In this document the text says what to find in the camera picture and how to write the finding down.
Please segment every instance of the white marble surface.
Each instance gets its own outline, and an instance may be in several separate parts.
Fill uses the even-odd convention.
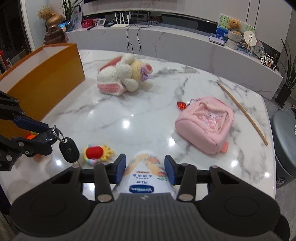
[[[209,37],[185,30],[151,26],[123,29],[95,27],[68,32],[69,42],[78,49],[111,50],[161,58],[205,70],[238,83],[271,99],[283,80],[277,71],[263,66],[259,59],[249,57],[227,46],[209,41]]]
[[[160,160],[170,154],[177,163],[190,163],[199,169],[218,165],[271,197],[275,197],[275,160],[272,134],[262,97],[240,85],[208,72],[161,59],[138,56],[153,67],[151,79],[134,93],[120,97],[97,89],[97,68],[117,52],[80,50],[86,79],[43,119],[75,140],[82,151],[88,144],[108,145],[115,155],[125,153],[130,160],[141,150],[151,150]],[[251,123],[216,84],[225,87],[244,106],[266,136],[265,146]],[[174,122],[180,113],[177,101],[214,96],[234,111],[234,123],[227,137],[227,153],[207,155],[190,145],[176,132]],[[79,159],[83,168],[91,168]],[[9,201],[69,167],[58,147],[46,157],[22,156],[10,172],[0,172],[0,183]],[[84,194],[94,199],[94,185],[85,184]],[[197,185],[197,199],[207,194],[206,185]]]

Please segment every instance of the bottle label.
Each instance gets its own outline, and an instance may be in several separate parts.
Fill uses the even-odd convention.
[[[141,153],[133,158],[118,186],[114,189],[118,193],[176,193],[169,183],[168,176],[157,157],[149,153]]]

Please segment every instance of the red box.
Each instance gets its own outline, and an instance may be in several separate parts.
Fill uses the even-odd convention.
[[[81,21],[82,28],[88,28],[91,26],[92,26],[92,18]]]

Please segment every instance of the blue vase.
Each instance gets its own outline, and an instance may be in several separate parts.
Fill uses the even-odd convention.
[[[71,20],[67,20],[65,27],[66,27],[66,32],[72,31],[74,29],[73,22]]]

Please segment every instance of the metal bolt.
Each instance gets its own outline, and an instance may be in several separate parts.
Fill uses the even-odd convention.
[[[7,161],[12,161],[12,157],[11,157],[11,155],[7,155],[7,156],[6,156],[6,160],[7,160]]]
[[[191,194],[184,193],[179,195],[179,199],[183,202],[189,202],[193,199],[193,196]]]
[[[112,200],[112,197],[109,194],[101,194],[98,196],[99,202],[109,202]]]
[[[149,198],[148,195],[144,195],[144,196],[141,197],[141,199],[143,199],[143,200],[147,200],[148,198]]]

